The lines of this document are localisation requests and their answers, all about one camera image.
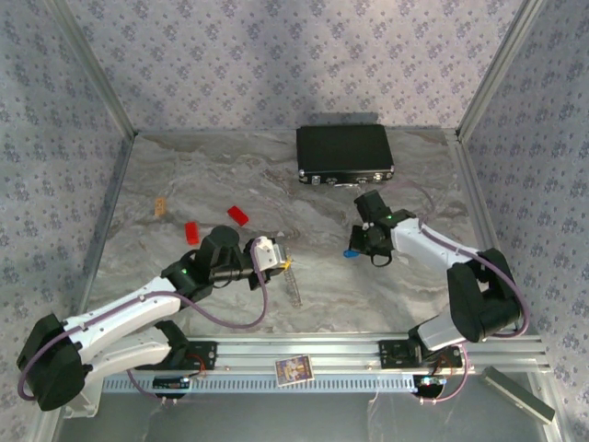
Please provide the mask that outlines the grey frame base strip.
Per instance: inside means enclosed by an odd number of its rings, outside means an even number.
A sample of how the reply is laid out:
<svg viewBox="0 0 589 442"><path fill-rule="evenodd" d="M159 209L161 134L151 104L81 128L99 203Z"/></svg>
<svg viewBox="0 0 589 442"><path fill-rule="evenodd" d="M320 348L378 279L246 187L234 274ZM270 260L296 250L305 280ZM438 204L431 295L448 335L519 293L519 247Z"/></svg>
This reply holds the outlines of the grey frame base strip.
<svg viewBox="0 0 589 442"><path fill-rule="evenodd" d="M460 189L466 199L468 215L478 244L483 248L500 247L491 217L482 197L472 161L454 129L444 130L451 158L456 167ZM510 405L509 416L522 416L537 426L538 440L543 442L575 442L572 425L564 410L547 352L533 328L519 338L490 339L486 344L471 344L473 369L478 383L495 399ZM514 394L499 377L485 377L484 369L494 366L507 376L525 375L524 392Z"/></svg>
<svg viewBox="0 0 589 442"><path fill-rule="evenodd" d="M114 169L107 187L103 203L94 225L94 233L88 246L88 252L82 267L82 286L78 295L72 297L73 304L67 313L75 315L83 313L87 307L90 290L95 281L99 263L104 251L111 220L113 218L116 203L119 198L124 175L127 169L129 158L133 151L134 139L137 132L123 139L121 149L114 163ZM52 442L53 435L58 426L61 411L41 412L35 408L35 419L31 422L31 428L25 438L25 442Z"/></svg>

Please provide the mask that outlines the black case with metal latches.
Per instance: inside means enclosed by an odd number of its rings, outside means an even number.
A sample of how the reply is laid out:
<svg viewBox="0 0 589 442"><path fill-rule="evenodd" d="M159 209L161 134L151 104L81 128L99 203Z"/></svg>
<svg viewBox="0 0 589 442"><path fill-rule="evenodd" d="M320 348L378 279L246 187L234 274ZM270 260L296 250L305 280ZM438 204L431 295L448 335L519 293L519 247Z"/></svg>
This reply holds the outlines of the black case with metal latches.
<svg viewBox="0 0 589 442"><path fill-rule="evenodd" d="M298 180L356 185L390 180L395 164L380 124L302 126L295 131Z"/></svg>

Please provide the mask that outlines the small black circuit board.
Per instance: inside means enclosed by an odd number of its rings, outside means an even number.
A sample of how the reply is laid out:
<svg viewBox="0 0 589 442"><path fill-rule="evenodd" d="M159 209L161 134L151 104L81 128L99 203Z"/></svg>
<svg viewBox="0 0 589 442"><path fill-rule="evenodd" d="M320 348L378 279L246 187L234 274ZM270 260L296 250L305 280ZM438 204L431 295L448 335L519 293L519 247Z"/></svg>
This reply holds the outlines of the small black circuit board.
<svg viewBox="0 0 589 442"><path fill-rule="evenodd" d="M191 379L184 376L154 377L152 388L154 390L187 390L191 386Z"/></svg>

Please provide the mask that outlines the aluminium mounting rail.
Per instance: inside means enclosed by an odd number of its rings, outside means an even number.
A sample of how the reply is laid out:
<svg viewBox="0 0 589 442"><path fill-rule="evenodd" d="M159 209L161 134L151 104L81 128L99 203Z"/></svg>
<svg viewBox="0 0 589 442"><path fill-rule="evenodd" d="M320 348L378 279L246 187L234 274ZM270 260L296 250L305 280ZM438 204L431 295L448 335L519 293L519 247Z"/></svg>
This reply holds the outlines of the aluminium mounting rail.
<svg viewBox="0 0 589 442"><path fill-rule="evenodd" d="M297 355L310 358L315 374L377 372L381 369L378 343L404 340L404 333L296 333L199 336L217 343L216 372L271 374L277 360ZM548 373L546 348L537 335L483 343L466 343L469 372L493 366L503 372Z"/></svg>

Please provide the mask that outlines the small round circuit board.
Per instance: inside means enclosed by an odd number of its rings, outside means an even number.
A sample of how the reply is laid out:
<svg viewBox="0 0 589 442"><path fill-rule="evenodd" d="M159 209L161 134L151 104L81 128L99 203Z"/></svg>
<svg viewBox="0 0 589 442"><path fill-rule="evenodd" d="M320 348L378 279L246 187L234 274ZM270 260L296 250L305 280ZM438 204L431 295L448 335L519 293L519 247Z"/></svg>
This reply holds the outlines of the small round circuit board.
<svg viewBox="0 0 589 442"><path fill-rule="evenodd" d="M413 382L416 388L415 396L428 400L437 400L442 396L447 380L442 376L428 375L414 376Z"/></svg>

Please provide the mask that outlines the aluminium frame post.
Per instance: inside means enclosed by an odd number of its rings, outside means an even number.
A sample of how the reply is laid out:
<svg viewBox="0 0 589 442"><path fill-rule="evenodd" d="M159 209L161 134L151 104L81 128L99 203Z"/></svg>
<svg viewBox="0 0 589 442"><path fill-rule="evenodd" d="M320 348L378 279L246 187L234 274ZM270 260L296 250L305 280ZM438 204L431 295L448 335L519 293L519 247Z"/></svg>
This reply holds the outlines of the aluminium frame post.
<svg viewBox="0 0 589 442"><path fill-rule="evenodd" d="M136 136L133 124L67 1L43 0L43 2L118 129L126 139L133 140Z"/></svg>
<svg viewBox="0 0 589 442"><path fill-rule="evenodd" d="M461 144L467 142L474 132L546 2L547 0L523 0L516 11L502 43L493 55L487 72L456 128L456 137Z"/></svg>

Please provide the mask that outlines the white plastic bracket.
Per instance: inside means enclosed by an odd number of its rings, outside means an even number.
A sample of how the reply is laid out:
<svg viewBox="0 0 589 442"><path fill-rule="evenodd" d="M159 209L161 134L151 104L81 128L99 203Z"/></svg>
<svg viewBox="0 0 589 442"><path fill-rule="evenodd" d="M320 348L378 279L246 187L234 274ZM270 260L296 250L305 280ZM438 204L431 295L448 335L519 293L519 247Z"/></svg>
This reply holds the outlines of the white plastic bracket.
<svg viewBox="0 0 589 442"><path fill-rule="evenodd" d="M64 406L64 419L92 418L98 413L103 378L90 371L82 390Z"/></svg>

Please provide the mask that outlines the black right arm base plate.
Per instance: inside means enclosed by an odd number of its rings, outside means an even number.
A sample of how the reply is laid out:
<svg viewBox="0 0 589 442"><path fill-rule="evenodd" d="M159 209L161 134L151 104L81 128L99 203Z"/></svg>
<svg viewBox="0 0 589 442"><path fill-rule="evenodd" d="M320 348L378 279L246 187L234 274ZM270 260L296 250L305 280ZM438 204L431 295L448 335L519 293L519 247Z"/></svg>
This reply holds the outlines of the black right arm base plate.
<svg viewBox="0 0 589 442"><path fill-rule="evenodd" d="M461 368L463 359L457 346L428 350L414 339L382 340L378 342L380 365L392 368Z"/></svg>

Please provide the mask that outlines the colourful picture card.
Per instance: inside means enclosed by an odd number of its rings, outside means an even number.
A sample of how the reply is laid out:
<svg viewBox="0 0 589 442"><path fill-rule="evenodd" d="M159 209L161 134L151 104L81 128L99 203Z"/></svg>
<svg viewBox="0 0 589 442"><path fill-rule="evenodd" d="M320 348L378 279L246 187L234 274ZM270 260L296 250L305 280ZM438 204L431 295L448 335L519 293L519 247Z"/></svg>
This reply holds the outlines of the colourful picture card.
<svg viewBox="0 0 589 442"><path fill-rule="evenodd" d="M286 387L315 379L308 355L297 355L274 363L278 387Z"/></svg>

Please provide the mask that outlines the grey metal bar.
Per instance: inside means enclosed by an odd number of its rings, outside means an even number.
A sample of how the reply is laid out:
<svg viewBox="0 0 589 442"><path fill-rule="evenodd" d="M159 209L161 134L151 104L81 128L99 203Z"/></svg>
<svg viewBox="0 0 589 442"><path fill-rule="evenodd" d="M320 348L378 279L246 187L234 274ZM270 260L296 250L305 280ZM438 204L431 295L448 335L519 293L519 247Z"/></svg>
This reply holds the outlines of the grey metal bar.
<svg viewBox="0 0 589 442"><path fill-rule="evenodd" d="M555 410L503 372L493 366L487 366L480 376L488 386L543 425L550 425L553 422Z"/></svg>

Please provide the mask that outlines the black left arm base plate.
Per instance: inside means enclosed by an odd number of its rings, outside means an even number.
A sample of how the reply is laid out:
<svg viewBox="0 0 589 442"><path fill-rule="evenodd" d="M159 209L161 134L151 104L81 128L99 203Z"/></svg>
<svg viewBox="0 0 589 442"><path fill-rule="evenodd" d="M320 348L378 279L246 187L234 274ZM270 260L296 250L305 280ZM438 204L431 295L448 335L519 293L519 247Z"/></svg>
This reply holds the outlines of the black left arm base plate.
<svg viewBox="0 0 589 442"><path fill-rule="evenodd" d="M217 359L217 342L189 341L185 355L187 368L193 372L214 370Z"/></svg>

